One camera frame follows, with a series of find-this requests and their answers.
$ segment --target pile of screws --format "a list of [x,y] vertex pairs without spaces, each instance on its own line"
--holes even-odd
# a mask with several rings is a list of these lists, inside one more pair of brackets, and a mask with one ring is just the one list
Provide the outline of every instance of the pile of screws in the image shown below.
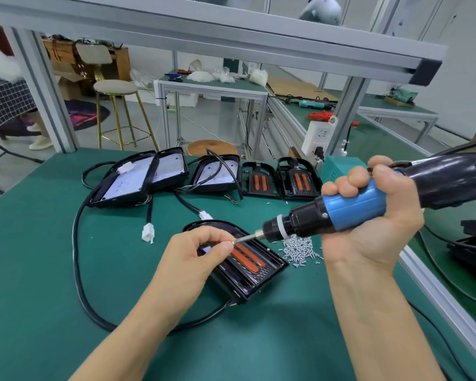
[[287,262],[292,262],[294,267],[303,267],[305,266],[306,259],[321,259],[324,258],[315,253],[312,246],[312,238],[299,238],[296,235],[293,235],[291,238],[286,239],[284,242],[284,248],[280,248],[279,251],[284,252],[284,259]]

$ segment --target wooden stool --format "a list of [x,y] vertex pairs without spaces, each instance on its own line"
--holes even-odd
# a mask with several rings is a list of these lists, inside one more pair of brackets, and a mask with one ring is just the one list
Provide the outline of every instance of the wooden stool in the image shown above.
[[[150,122],[148,121],[148,117],[146,116],[145,108],[143,107],[143,103],[141,102],[140,95],[138,94],[138,88],[136,87],[135,84],[128,82],[128,81],[123,81],[123,80],[101,80],[96,82],[93,85],[93,89],[95,89],[95,95],[97,96],[97,133],[99,137],[99,148],[102,148],[102,138],[108,139],[110,142],[113,142],[115,144],[118,144],[120,146],[120,149],[123,151],[124,146],[127,144],[134,143],[134,147],[138,146],[138,142],[140,140],[144,140],[147,138],[152,138],[153,144],[155,146],[155,149],[157,151],[160,151],[159,144],[157,143],[157,139],[155,139],[155,135],[153,135],[152,127],[150,127]],[[111,97],[113,101],[113,109],[115,111],[115,118],[116,118],[116,129],[110,129],[108,131],[102,132],[100,122],[100,95],[108,95]],[[126,95],[136,95],[138,98],[138,103],[140,104],[141,107],[141,112],[143,113],[143,116],[145,117],[145,122],[146,122],[146,127],[148,128],[148,132],[141,128],[137,128],[132,125],[130,121],[130,115],[129,115],[129,109],[127,108],[127,101],[125,100]],[[120,118],[118,116],[118,106],[116,103],[116,97],[121,96],[123,100],[123,106],[125,107],[125,114],[127,115],[127,120],[129,122],[129,125],[126,127],[120,127]],[[127,142],[124,143],[122,139],[122,128],[129,128],[130,129],[130,134],[132,136],[132,142]],[[144,138],[137,139],[134,135],[134,128],[144,132],[148,136],[145,136]],[[115,142],[113,139],[110,139],[104,134],[107,134],[108,132],[112,131],[117,131],[118,132],[118,142]]]
[[238,154],[238,151],[232,144],[220,140],[196,140],[187,146],[187,154],[205,156],[207,155],[206,148],[211,149],[217,155]]

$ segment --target drill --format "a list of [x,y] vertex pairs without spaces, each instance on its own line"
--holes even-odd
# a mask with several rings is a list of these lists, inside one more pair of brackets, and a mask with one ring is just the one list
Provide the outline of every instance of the drill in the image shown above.
[[[476,152],[398,161],[390,167],[415,181],[422,208],[437,210],[476,200]],[[354,198],[320,196],[292,208],[287,216],[280,214],[266,221],[262,229],[235,243],[255,238],[275,242],[293,234],[305,238],[349,230],[385,212],[386,194],[372,178]]]

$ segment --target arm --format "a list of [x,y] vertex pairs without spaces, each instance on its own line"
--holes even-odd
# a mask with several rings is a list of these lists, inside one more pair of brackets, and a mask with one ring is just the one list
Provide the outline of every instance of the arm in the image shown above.
[[[231,253],[234,237],[213,227],[174,235],[140,300],[89,355],[70,381],[141,380],[160,343],[203,290],[212,270]],[[205,256],[197,247],[221,242]]]
[[[331,295],[359,381],[445,380],[411,307],[392,273],[399,254],[423,225],[414,182],[375,157],[377,187],[387,193],[384,217],[350,232],[323,236]],[[368,184],[357,167],[326,184],[323,194],[352,197]]]

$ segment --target electrical outlet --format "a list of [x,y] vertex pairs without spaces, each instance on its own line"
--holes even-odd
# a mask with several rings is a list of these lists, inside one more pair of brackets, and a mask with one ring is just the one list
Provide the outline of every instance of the electrical outlet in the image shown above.
[[335,124],[321,122],[321,121],[311,121],[309,129],[306,132],[305,140],[303,146],[301,147],[302,152],[307,156],[307,158],[314,158],[314,154],[317,147],[323,147],[324,153],[326,154],[326,149],[330,143],[330,139],[335,132]]

